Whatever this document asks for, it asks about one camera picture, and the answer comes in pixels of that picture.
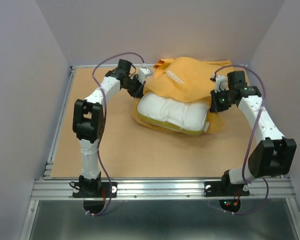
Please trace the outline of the white pillow yellow edge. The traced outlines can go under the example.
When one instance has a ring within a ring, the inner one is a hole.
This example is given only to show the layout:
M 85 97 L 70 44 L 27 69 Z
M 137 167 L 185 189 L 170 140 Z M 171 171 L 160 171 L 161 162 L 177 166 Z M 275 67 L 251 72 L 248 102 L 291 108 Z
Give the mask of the white pillow yellow edge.
M 206 133 L 210 126 L 205 100 L 185 103 L 148 93 L 136 105 L 138 119 L 144 123 L 187 135 Z

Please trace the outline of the orange patterned pillowcase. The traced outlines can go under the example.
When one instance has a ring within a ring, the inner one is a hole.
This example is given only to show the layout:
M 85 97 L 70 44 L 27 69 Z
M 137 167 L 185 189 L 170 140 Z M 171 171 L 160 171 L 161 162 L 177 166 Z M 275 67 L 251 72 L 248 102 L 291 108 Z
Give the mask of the orange patterned pillowcase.
M 181 103 L 189 104 L 199 100 L 204 103 L 211 103 L 211 90 L 215 84 L 210 80 L 211 75 L 219 68 L 232 65 L 229 60 L 226 61 L 199 61 L 190 57 L 178 57 L 160 59 L 154 65 L 156 71 L 154 79 L 145 84 L 144 96 L 153 93 L 159 97 L 168 97 L 168 99 L 177 100 Z M 173 133 L 163 126 L 155 126 L 147 122 L 141 113 L 137 113 L 137 106 L 141 100 L 136 100 L 132 110 L 133 119 L 140 125 L 165 133 Z M 207 132 L 215 134 L 226 129 L 225 121 L 218 113 L 207 114 L 209 127 Z

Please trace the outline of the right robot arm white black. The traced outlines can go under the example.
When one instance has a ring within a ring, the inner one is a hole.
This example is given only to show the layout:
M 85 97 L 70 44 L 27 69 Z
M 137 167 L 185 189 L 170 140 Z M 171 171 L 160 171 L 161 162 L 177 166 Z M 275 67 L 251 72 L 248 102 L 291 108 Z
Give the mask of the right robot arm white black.
M 276 127 L 264 106 L 264 98 L 256 86 L 246 82 L 244 71 L 232 71 L 226 76 L 213 73 L 210 112 L 220 113 L 236 105 L 247 119 L 255 141 L 248 149 L 241 167 L 227 170 L 221 180 L 205 184 L 206 197 L 249 195 L 248 183 L 262 177 L 277 177 L 289 173 L 297 149 L 296 141 L 286 138 Z

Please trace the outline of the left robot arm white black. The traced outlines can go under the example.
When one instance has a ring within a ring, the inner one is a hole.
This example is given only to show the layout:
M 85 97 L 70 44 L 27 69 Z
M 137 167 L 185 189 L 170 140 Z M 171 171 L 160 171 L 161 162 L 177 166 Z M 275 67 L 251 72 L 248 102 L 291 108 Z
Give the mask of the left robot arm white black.
M 135 73 L 133 64 L 119 60 L 115 69 L 108 71 L 102 82 L 85 99 L 74 103 L 72 130 L 79 140 L 82 169 L 77 182 L 69 185 L 74 198 L 100 198 L 111 191 L 107 183 L 102 183 L 100 170 L 100 142 L 107 118 L 107 103 L 120 90 L 125 89 L 134 98 L 143 96 L 146 79 L 152 71 L 143 63 Z

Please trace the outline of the metal sheet panel front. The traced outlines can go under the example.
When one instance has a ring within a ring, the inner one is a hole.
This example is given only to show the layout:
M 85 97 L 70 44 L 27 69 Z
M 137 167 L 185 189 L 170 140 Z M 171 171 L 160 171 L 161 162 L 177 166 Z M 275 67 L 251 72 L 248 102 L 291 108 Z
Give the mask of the metal sheet panel front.
M 80 201 L 40 201 L 32 240 L 296 240 L 284 199 L 257 212 L 230 215 L 217 201 L 114 201 L 102 216 L 85 214 Z

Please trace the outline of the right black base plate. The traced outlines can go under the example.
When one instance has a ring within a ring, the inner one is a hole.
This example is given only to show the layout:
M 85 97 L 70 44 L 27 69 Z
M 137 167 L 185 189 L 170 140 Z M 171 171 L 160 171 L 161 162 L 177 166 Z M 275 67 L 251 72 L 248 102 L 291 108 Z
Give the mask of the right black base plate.
M 246 184 L 224 185 L 221 180 L 206 181 L 203 195 L 207 198 L 220 198 L 218 201 L 222 210 L 237 213 L 241 208 L 241 197 L 250 196 L 250 191 Z

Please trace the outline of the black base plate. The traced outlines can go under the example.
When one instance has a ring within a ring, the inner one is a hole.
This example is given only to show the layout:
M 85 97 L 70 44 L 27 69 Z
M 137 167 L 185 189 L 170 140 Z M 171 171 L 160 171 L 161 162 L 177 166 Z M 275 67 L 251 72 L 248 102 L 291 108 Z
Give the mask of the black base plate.
M 203 195 L 207 198 L 220 198 L 218 201 L 222 210 L 237 213 L 241 208 L 241 197 L 250 196 L 250 191 L 246 184 L 224 185 L 221 180 L 206 181 Z
M 118 183 L 102 181 L 100 187 L 85 189 L 79 182 L 71 181 L 72 197 L 83 199 L 83 209 L 87 215 L 93 217 L 103 214 L 109 206 L 111 199 L 117 197 Z

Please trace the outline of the aluminium frame rail front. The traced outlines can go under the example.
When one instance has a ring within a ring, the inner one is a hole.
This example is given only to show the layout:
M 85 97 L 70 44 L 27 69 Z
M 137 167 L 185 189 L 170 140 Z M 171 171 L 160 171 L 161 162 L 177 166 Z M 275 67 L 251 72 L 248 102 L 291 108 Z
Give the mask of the aluminium frame rail front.
M 115 179 L 117 182 L 115 201 L 130 200 L 205 200 L 204 190 L 217 179 Z M 295 198 L 289 178 L 268 178 L 269 199 Z M 74 200 L 70 180 L 36 180 L 30 199 L 33 201 Z

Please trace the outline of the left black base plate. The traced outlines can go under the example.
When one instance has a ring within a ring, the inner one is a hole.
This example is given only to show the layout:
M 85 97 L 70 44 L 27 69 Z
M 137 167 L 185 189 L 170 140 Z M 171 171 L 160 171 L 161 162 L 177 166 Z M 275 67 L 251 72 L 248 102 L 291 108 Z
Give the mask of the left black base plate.
M 72 197 L 83 199 L 83 209 L 87 215 L 93 217 L 103 214 L 109 206 L 111 199 L 117 197 L 118 183 L 102 181 L 100 187 L 85 189 L 79 182 L 71 181 Z

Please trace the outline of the aluminium rail left side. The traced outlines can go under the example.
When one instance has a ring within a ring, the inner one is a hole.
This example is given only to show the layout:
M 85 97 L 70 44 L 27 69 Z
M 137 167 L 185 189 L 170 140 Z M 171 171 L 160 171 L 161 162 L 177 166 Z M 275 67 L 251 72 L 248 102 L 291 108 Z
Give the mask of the aluminium rail left side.
M 54 166 L 54 155 L 51 154 L 45 164 L 43 174 L 41 176 L 42 180 L 51 179 L 51 173 Z

